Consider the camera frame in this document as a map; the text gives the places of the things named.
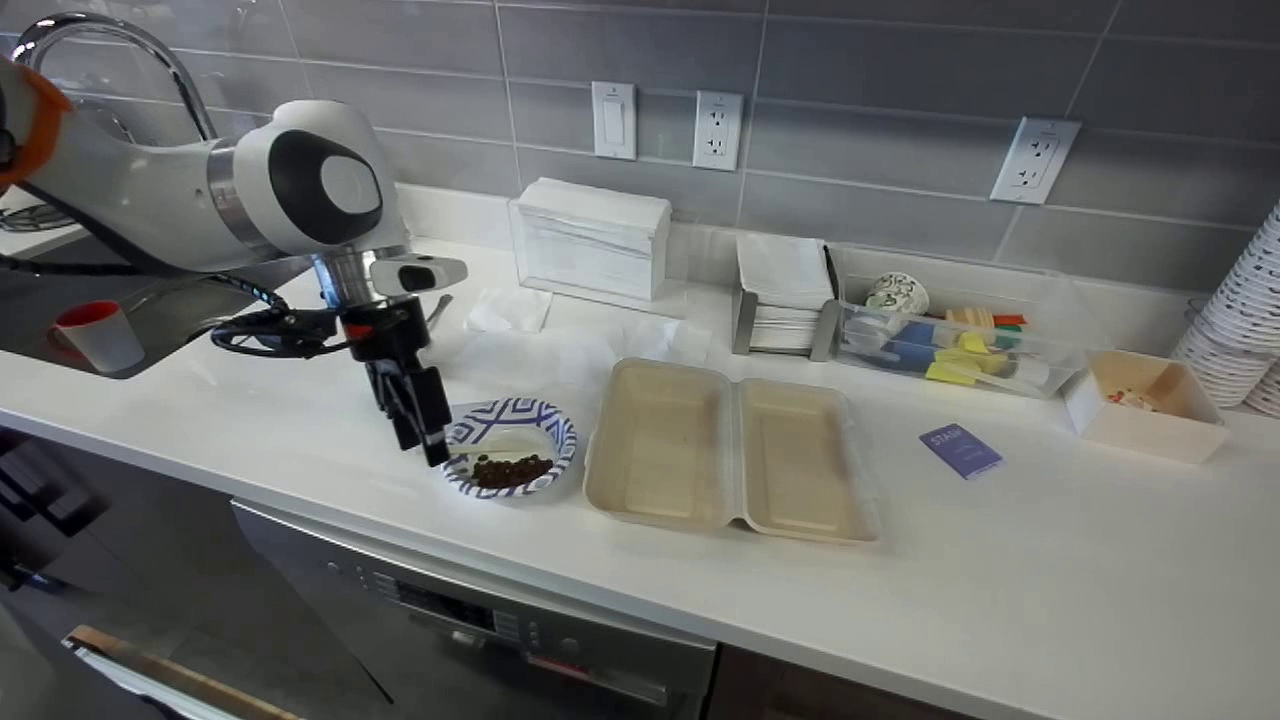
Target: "napkin dispenser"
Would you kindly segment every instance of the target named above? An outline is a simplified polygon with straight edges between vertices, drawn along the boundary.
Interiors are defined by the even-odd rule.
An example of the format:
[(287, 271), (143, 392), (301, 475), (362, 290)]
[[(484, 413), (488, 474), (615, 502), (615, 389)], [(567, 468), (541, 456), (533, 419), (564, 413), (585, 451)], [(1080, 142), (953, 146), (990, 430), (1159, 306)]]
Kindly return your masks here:
[(670, 285), (672, 203), (588, 183), (535, 182), (515, 201), (522, 285), (652, 307)]
[(791, 352), (828, 359), (839, 330), (839, 291), (823, 242), (736, 242), (736, 331), (731, 352)]

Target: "paper stack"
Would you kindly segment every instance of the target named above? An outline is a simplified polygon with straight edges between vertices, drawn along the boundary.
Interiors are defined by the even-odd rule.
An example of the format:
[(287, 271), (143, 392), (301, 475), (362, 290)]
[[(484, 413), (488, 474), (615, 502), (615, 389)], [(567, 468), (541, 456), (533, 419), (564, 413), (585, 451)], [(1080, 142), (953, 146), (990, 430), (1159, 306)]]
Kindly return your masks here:
[(588, 299), (652, 306), (665, 291), (672, 203), (535, 182), (515, 201), (522, 281)]
[(807, 352), (819, 307), (838, 299), (823, 242), (740, 236), (736, 268), (757, 296), (750, 350)]

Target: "white cup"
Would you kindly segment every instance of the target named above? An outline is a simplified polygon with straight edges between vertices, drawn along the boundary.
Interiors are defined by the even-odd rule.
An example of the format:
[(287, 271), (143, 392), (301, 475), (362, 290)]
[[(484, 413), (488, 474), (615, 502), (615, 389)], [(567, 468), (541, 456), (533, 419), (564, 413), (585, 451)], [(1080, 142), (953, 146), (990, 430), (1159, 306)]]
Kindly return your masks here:
[(68, 307), (47, 324), (47, 338), (95, 372), (126, 372), (143, 359), (143, 346), (116, 299)]

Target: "blue sticky note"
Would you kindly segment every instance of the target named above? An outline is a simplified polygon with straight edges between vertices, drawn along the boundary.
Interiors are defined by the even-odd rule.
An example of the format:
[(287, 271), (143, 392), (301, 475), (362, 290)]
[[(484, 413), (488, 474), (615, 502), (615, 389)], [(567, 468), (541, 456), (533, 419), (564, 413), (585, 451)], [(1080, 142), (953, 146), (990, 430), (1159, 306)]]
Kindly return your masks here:
[(965, 479), (999, 466), (999, 451), (992, 451), (992, 443), (976, 440), (961, 423), (944, 423), (937, 433), (925, 433), (921, 440)]
[(885, 350), (897, 358), (897, 369), (925, 378), (932, 364), (932, 324), (914, 319)]

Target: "plate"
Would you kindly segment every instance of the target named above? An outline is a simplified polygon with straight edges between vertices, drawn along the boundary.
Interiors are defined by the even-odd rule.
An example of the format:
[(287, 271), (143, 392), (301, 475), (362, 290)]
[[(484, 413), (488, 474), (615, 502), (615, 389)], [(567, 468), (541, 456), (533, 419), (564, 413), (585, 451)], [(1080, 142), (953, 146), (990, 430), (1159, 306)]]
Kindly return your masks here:
[(581, 451), (567, 416), (535, 395), (470, 409), (452, 433), (449, 479), (477, 502), (535, 497), (561, 485)]

